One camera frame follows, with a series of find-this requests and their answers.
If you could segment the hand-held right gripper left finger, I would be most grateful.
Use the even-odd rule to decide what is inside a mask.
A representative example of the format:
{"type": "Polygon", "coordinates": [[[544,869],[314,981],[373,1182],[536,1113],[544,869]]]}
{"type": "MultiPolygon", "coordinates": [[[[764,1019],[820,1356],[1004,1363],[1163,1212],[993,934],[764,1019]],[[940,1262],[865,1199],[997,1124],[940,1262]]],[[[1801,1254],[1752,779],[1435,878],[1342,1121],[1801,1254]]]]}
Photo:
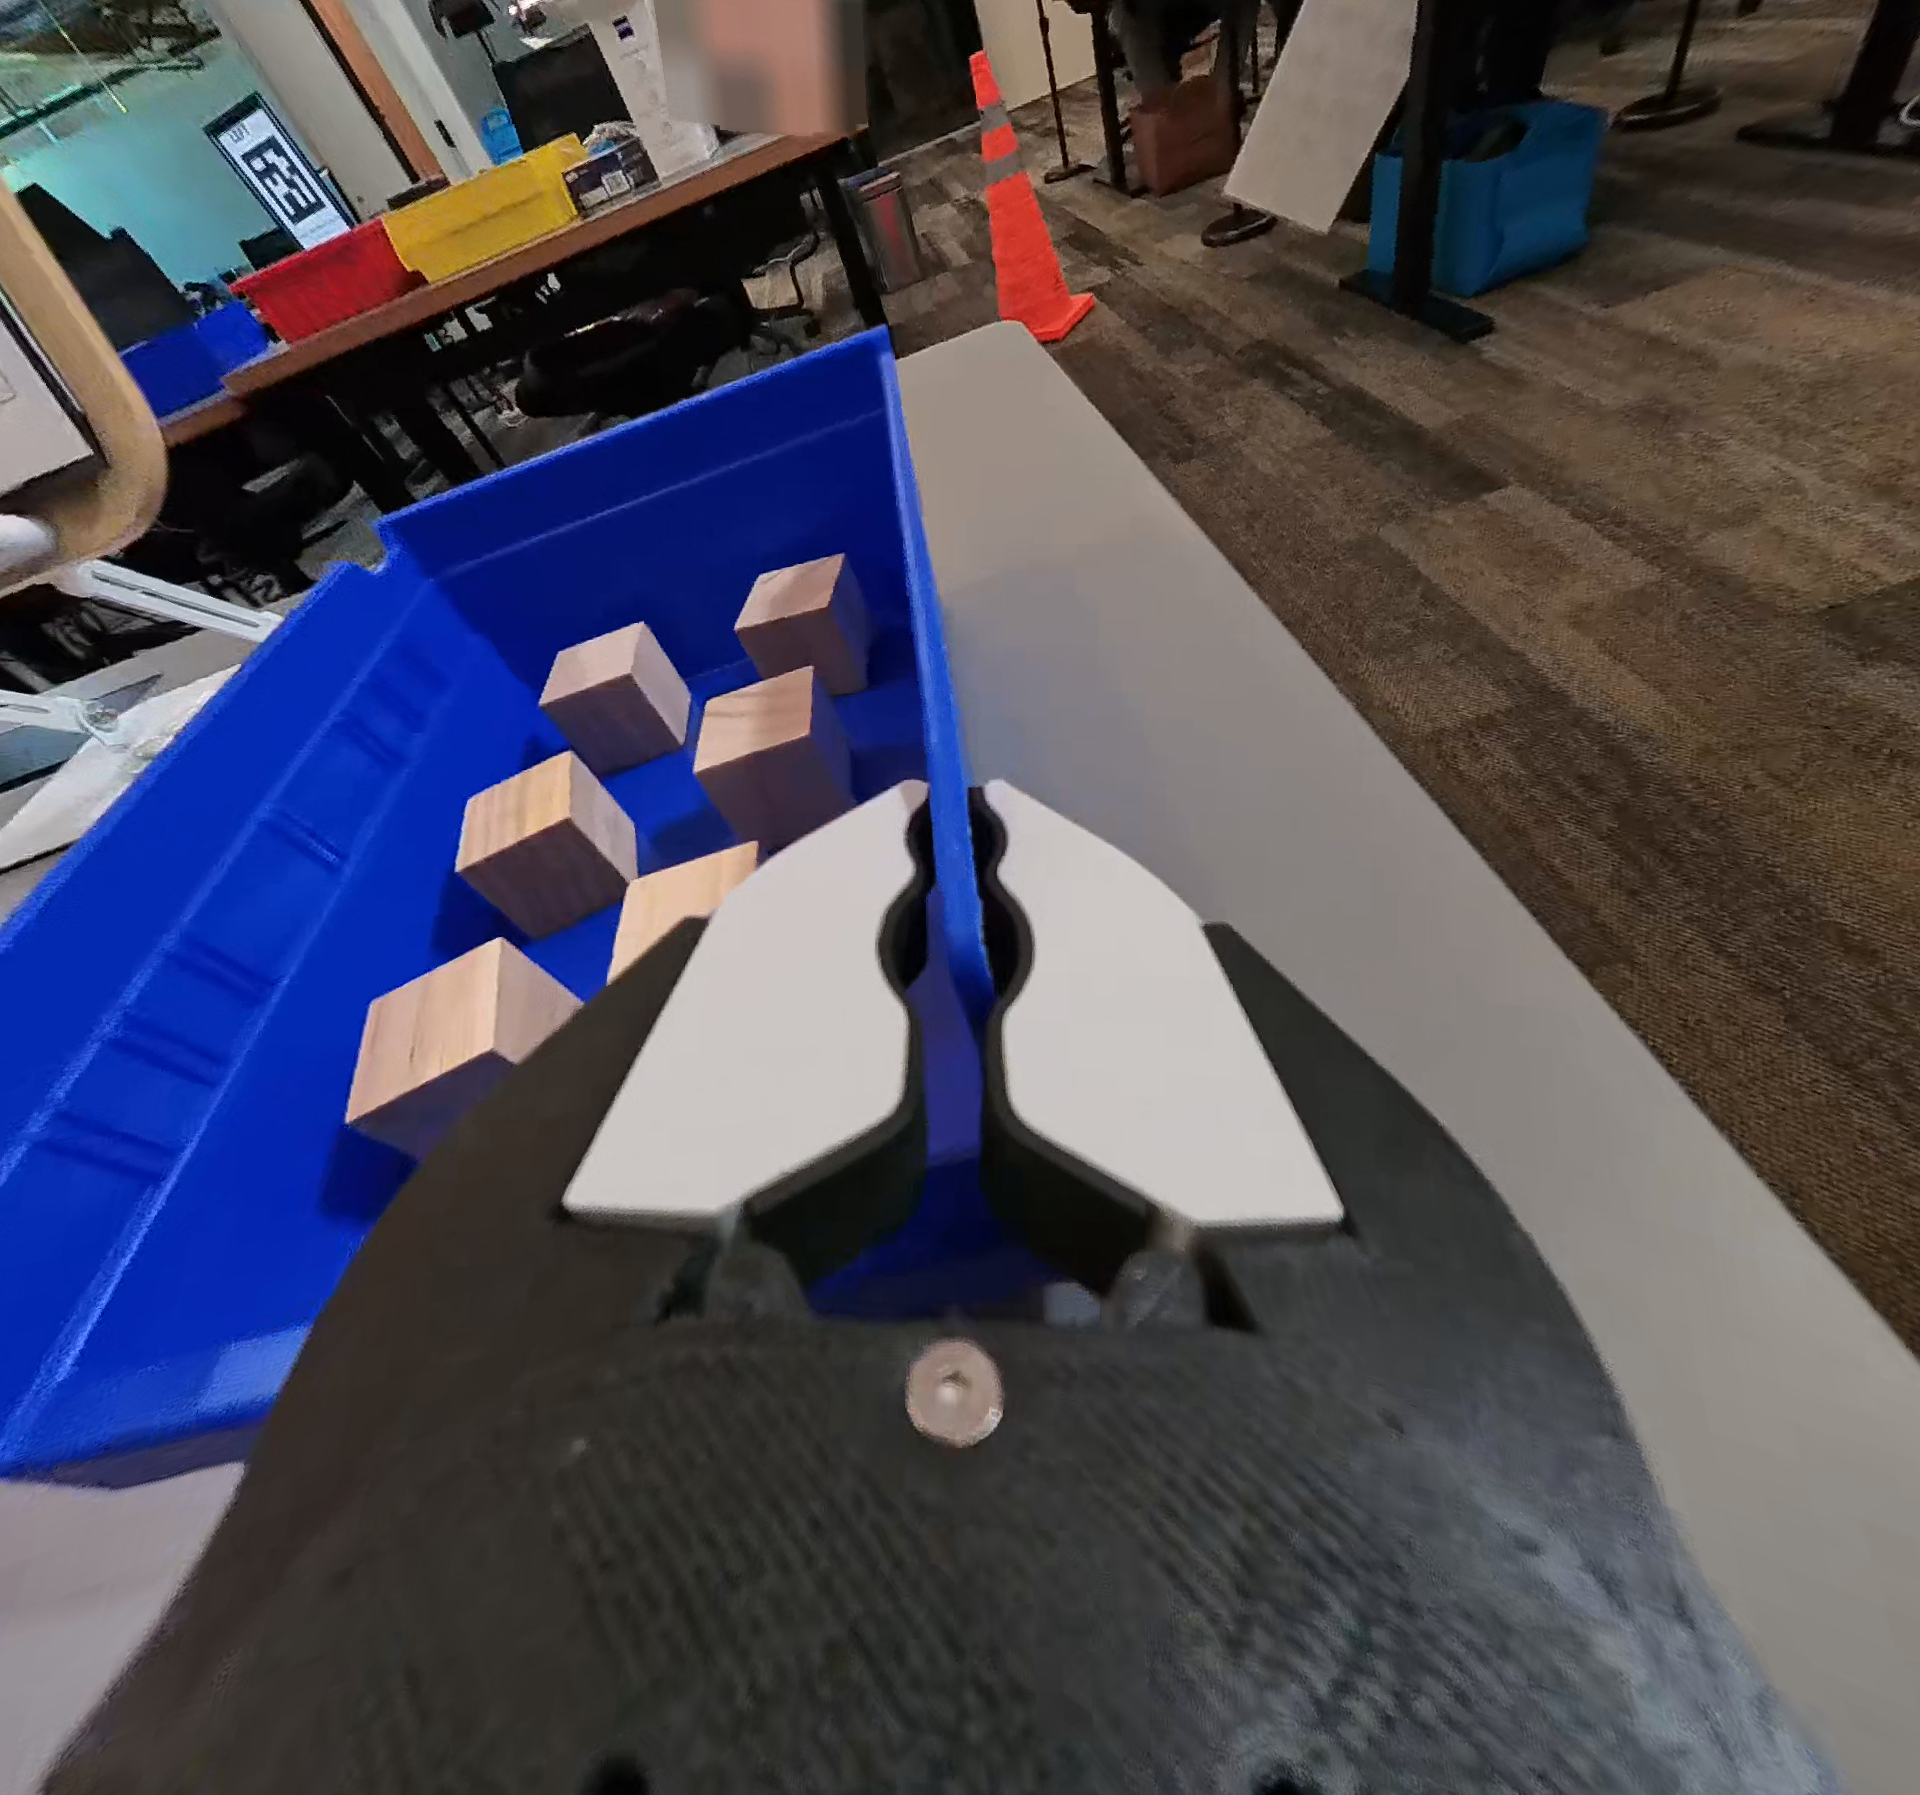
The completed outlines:
{"type": "Polygon", "coordinates": [[[924,821],[903,781],[719,905],[563,1188],[571,1223],[753,1240],[813,1286],[912,1218],[924,821]]]}

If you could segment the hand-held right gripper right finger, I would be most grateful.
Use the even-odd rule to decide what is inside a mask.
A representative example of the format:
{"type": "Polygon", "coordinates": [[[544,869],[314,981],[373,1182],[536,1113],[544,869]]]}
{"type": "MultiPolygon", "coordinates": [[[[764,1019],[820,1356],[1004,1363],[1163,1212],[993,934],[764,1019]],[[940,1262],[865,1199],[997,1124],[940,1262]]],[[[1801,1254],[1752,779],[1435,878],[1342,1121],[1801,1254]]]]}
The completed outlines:
{"type": "Polygon", "coordinates": [[[1154,1250],[1342,1228],[1196,908],[1010,781],[977,793],[975,832],[996,967],[980,1172],[1001,1225],[1099,1297],[1154,1250]]]}

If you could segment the group of wooden blocks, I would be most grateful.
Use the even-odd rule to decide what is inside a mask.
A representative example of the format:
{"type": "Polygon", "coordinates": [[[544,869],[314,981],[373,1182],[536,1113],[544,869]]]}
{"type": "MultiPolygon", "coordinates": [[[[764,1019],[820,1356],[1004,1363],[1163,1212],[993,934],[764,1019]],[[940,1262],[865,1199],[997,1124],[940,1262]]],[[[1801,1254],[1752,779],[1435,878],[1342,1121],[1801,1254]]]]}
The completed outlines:
{"type": "MultiPolygon", "coordinates": [[[[734,633],[756,679],[711,698],[701,718],[645,621],[558,652],[540,708],[563,750],[469,798],[455,853],[458,879],[516,936],[540,942],[617,910],[610,977],[619,977],[679,921],[711,916],[774,853],[854,807],[838,703],[869,687],[876,633],[852,559],[762,572],[734,633]],[[638,825],[610,779],[683,753],[730,843],[646,870],[638,825]]],[[[510,940],[379,995],[348,1128],[425,1158],[577,1007],[510,940]]]]}

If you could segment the blue plastic bin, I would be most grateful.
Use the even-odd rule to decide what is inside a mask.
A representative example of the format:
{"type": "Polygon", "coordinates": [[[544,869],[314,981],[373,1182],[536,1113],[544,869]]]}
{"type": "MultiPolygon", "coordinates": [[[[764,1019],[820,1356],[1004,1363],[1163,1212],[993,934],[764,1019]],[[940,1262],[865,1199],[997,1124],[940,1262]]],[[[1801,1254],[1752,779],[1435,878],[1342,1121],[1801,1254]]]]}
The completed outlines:
{"type": "Polygon", "coordinates": [[[458,879],[467,798],[558,755],[565,647],[642,621],[695,712],[751,679],[762,572],[844,553],[867,801],[924,779],[962,1013],[990,948],[900,369],[871,330],[415,503],[333,567],[4,926],[2,1474],[245,1458],[412,1172],[348,1127],[377,995],[514,940],[590,999],[613,912],[534,942],[458,879]]]}

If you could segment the grey desk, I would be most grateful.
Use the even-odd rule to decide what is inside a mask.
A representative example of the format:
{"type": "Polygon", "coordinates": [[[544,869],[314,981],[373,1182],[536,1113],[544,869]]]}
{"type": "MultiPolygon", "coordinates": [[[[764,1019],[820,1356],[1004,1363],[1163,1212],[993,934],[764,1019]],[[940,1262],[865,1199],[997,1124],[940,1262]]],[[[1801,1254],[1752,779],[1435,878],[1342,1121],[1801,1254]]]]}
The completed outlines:
{"type": "Polygon", "coordinates": [[[4,1477],[4,1791],[1917,1791],[1917,1360],[1018,330],[900,369],[975,797],[1207,926],[1347,1223],[1099,1297],[571,1223],[707,919],[421,1161],[245,1458],[4,1477]]]}

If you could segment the white metal document stand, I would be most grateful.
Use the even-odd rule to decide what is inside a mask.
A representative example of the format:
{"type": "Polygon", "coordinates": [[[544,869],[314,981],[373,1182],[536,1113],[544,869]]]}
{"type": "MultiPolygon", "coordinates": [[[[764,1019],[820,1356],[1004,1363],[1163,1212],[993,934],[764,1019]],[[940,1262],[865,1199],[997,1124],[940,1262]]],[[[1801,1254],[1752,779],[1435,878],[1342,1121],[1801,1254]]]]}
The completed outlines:
{"type": "MultiPolygon", "coordinates": [[[[229,639],[241,645],[244,655],[261,649],[284,620],[277,609],[160,582],[107,559],[63,559],[54,526],[26,514],[9,511],[2,517],[2,567],[4,593],[51,586],[145,621],[182,626],[196,636],[229,639]]],[[[6,732],[64,735],[78,741],[80,748],[24,807],[4,812],[4,870],[78,847],[133,781],[170,750],[238,671],[240,664],[229,664],[122,708],[71,691],[6,692],[6,732]]]]}

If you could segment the orange traffic cone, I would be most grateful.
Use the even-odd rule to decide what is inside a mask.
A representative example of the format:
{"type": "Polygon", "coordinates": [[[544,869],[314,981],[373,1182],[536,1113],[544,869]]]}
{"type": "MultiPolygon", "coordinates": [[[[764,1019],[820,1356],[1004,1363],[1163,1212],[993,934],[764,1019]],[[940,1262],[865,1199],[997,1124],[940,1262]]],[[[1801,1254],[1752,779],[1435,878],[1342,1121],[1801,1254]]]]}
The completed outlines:
{"type": "Polygon", "coordinates": [[[1038,343],[1065,343],[1091,316],[1094,295],[1075,295],[1069,290],[986,52],[970,56],[970,76],[997,318],[1020,325],[1038,343]]]}

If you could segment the silver trash can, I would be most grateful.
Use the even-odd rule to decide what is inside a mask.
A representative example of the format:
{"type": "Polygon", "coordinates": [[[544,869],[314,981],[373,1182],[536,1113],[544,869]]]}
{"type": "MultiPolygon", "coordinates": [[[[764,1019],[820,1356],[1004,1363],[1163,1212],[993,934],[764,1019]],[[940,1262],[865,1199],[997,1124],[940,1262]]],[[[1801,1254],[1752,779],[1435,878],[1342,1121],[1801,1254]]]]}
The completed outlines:
{"type": "Polygon", "coordinates": [[[842,180],[869,262],[884,295],[924,281],[924,251],[903,176],[877,166],[842,180]]]}

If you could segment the red plastic bin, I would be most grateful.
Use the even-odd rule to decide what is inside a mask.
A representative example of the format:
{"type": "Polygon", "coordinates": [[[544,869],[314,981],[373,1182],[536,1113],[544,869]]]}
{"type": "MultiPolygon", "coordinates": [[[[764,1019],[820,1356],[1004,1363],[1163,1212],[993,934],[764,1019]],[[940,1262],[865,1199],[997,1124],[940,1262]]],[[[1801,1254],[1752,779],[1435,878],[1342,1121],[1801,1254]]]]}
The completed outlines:
{"type": "Polygon", "coordinates": [[[301,343],[421,287],[383,219],[231,284],[278,343],[301,343]]]}

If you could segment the small blue bin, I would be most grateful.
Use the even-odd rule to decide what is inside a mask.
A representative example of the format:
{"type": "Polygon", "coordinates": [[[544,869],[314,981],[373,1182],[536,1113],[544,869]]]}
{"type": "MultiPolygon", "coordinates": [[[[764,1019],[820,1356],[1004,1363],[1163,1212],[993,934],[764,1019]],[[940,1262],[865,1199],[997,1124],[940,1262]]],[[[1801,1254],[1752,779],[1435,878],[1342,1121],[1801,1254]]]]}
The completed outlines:
{"type": "Polygon", "coordinates": [[[273,339],[244,299],[118,351],[156,420],[178,417],[219,397],[225,378],[273,347],[273,339]]]}

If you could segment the yellow plastic bin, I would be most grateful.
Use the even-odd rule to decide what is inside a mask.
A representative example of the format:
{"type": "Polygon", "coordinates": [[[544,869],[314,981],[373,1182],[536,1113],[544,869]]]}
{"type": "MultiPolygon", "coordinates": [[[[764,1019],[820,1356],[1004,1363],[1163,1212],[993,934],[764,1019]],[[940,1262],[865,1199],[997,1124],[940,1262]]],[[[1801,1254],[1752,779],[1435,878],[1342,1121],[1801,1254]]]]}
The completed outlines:
{"type": "Polygon", "coordinates": [[[587,143],[565,133],[387,212],[383,225],[402,268],[439,285],[563,232],[581,217],[565,177],[587,161],[587,143]]]}

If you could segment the brown cardboard box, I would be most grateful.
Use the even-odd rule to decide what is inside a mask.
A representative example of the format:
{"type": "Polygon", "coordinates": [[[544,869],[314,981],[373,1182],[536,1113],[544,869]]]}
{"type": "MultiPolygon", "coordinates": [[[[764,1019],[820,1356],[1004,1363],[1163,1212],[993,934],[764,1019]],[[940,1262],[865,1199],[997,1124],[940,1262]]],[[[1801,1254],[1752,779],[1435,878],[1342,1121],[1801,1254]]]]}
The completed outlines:
{"type": "Polygon", "coordinates": [[[1155,197],[1229,176],[1238,155],[1229,85],[1212,74],[1140,98],[1128,126],[1140,176],[1155,197]]]}

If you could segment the blue bag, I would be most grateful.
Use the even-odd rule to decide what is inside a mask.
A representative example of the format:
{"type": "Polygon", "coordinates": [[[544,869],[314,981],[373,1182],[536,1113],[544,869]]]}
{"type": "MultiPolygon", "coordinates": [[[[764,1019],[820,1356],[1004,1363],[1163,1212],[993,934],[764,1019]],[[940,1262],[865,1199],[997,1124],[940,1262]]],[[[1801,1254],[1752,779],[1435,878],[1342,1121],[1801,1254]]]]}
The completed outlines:
{"type": "Polygon", "coordinates": [[[1590,242],[1602,109],[1537,100],[1452,118],[1438,189],[1430,281],[1474,299],[1565,265],[1590,242]]]}

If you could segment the white sign board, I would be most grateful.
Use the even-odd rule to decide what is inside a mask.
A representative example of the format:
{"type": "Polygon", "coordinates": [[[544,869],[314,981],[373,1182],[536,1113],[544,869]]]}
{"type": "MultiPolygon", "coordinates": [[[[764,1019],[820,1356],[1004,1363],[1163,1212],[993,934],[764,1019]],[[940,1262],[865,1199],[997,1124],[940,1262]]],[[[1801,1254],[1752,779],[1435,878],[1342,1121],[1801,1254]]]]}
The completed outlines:
{"type": "Polygon", "coordinates": [[[1417,12],[1419,0],[1305,0],[1225,197],[1325,234],[1405,91],[1417,12]]]}

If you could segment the framed tag sign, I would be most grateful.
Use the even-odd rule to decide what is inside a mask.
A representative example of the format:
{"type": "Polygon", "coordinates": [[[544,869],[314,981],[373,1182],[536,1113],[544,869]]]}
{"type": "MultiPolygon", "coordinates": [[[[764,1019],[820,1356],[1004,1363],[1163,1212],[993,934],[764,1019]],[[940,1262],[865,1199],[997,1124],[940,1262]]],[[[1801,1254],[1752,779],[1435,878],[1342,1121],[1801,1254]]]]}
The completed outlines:
{"type": "Polygon", "coordinates": [[[226,107],[204,126],[204,135],[300,251],[360,227],[350,199],[261,93],[226,107]]]}

